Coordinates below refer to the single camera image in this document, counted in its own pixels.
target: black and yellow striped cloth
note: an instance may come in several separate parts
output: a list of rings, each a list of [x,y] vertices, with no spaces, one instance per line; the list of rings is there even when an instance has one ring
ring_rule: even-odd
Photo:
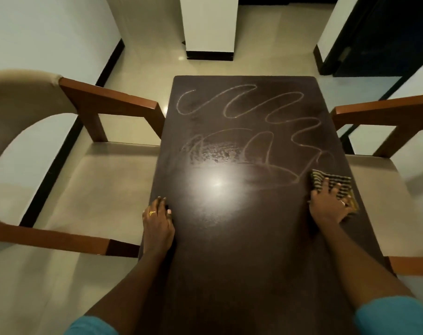
[[[340,200],[345,196],[350,195],[351,197],[348,200],[348,205],[354,208],[354,213],[358,212],[359,205],[354,198],[353,189],[351,187],[351,178],[349,176],[334,175],[317,169],[312,169],[311,179],[314,189],[317,189],[319,192],[322,190],[322,182],[325,177],[329,178],[329,190],[331,190],[337,183],[342,185],[337,193],[337,199]]]

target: hand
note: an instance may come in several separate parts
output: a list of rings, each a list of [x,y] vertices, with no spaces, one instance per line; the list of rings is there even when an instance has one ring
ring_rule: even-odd
[[[317,190],[311,191],[309,211],[320,228],[328,224],[338,224],[345,216],[353,212],[353,208],[346,206],[349,196],[341,200],[337,199],[337,193],[341,186],[340,183],[337,183],[330,192],[329,179],[325,178],[320,193]]]
[[[165,205],[166,198],[157,197],[142,216],[143,253],[151,251],[163,258],[173,243],[175,232],[171,210],[166,210]]]

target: forearm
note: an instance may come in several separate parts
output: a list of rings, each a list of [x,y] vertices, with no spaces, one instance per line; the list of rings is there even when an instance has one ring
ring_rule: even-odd
[[[87,313],[115,328],[120,335],[133,334],[147,292],[157,275],[163,256],[145,253],[128,275]]]
[[[344,290],[358,309],[388,296],[413,296],[389,271],[360,248],[337,223],[320,226],[336,263]]]

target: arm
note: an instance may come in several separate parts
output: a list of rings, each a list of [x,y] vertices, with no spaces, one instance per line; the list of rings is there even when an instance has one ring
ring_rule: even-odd
[[[413,294],[397,278],[377,263],[343,231],[339,223],[351,212],[346,200],[337,200],[340,185],[329,192],[328,179],[322,191],[311,192],[309,210],[328,243],[336,263],[343,289],[354,308],[372,300]]]
[[[120,335],[131,335],[139,320],[143,304],[174,238],[171,210],[166,199],[157,198],[143,212],[143,257],[130,273],[86,316],[96,316],[114,327]]]

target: teal shirt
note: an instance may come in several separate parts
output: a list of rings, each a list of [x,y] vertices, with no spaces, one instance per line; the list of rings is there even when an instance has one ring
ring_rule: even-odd
[[[423,335],[423,305],[415,298],[380,298],[360,307],[354,323],[362,335]],[[119,335],[94,316],[77,319],[64,335]]]

